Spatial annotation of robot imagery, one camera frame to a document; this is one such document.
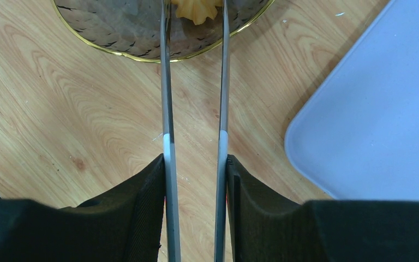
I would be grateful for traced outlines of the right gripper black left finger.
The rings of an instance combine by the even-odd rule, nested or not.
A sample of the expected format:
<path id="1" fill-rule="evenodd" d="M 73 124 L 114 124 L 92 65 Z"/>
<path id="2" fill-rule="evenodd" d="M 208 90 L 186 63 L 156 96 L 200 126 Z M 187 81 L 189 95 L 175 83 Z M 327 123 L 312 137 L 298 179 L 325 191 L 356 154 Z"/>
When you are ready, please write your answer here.
<path id="1" fill-rule="evenodd" d="M 0 198 L 0 261 L 157 261 L 164 158 L 76 207 Z"/>

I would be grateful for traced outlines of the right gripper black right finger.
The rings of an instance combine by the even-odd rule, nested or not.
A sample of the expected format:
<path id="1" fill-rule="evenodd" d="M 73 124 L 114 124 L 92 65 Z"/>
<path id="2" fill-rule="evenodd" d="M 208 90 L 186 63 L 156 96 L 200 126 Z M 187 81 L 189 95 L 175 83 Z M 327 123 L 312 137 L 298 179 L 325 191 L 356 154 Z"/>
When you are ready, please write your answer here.
<path id="1" fill-rule="evenodd" d="M 310 200 L 298 204 L 229 155 L 234 261 L 419 261 L 419 202 Z"/>

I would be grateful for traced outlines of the metal serving tongs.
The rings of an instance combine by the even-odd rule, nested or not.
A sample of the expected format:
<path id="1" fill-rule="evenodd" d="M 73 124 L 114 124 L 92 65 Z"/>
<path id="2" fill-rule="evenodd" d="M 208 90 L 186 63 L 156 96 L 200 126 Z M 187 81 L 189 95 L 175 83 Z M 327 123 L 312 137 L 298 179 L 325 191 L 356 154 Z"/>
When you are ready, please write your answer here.
<path id="1" fill-rule="evenodd" d="M 168 260 L 181 261 L 179 235 L 178 190 L 176 152 L 173 128 L 171 74 L 170 74 L 170 31 L 171 2 L 162 1 L 160 20 L 160 64 L 161 103 L 163 117 L 163 150 L 166 178 L 166 228 Z M 223 1 L 222 70 L 220 88 L 220 118 L 217 161 L 216 215 L 214 233 L 214 261 L 225 261 L 226 232 L 226 163 L 228 159 L 228 120 L 230 83 L 230 19 L 228 2 Z"/>

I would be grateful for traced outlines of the three-tier glass cake stand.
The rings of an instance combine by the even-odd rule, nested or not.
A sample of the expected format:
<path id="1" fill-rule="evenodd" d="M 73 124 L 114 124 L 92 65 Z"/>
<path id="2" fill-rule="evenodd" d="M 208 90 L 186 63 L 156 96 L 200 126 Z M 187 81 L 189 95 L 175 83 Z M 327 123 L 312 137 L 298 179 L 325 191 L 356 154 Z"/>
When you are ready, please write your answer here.
<path id="1" fill-rule="evenodd" d="M 53 1 L 63 24 L 85 44 L 139 62 L 160 61 L 161 1 Z M 222 42 L 223 9 L 195 25 L 172 7 L 171 62 L 214 49 Z"/>

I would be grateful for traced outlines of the small orange shell cookie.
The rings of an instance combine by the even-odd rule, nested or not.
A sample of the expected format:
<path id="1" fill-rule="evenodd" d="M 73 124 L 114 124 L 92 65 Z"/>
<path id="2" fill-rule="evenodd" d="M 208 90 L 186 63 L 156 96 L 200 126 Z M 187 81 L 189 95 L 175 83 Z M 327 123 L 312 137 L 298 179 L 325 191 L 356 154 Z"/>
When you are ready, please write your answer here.
<path id="1" fill-rule="evenodd" d="M 223 6 L 222 0 L 171 0 L 175 5 L 176 17 L 192 20 L 194 25 L 203 24 L 207 18 L 214 20 L 218 7 Z"/>

